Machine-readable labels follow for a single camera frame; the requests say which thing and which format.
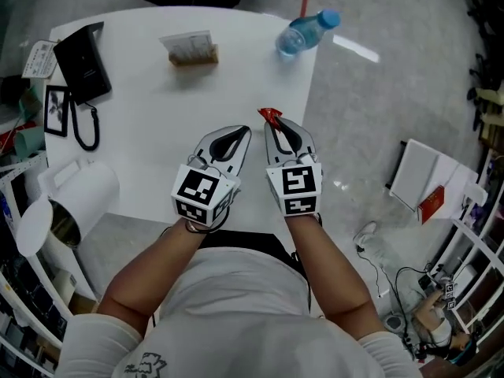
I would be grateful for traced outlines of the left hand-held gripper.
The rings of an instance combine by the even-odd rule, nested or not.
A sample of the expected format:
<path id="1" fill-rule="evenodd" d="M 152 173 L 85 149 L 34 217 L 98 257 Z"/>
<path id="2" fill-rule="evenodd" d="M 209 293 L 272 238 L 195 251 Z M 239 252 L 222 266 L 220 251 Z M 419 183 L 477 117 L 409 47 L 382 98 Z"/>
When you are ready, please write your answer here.
<path id="1" fill-rule="evenodd" d="M 251 140 L 245 125 L 217 129 L 205 135 L 186 165 L 179 167 L 172 188 L 174 212 L 206 228 L 216 228 L 226 218 L 239 191 L 237 177 Z M 226 163 L 224 171 L 207 163 Z"/>

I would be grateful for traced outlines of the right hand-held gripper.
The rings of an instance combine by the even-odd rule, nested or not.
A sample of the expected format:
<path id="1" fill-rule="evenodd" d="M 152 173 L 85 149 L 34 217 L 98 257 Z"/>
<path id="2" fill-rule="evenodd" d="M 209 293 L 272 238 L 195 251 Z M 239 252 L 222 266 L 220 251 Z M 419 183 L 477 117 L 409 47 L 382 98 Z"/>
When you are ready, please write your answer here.
<path id="1" fill-rule="evenodd" d="M 273 197 L 284 217 L 320 211 L 322 166 L 313 137 L 299 124 L 277 117 L 279 129 L 265 122 L 266 169 Z"/>

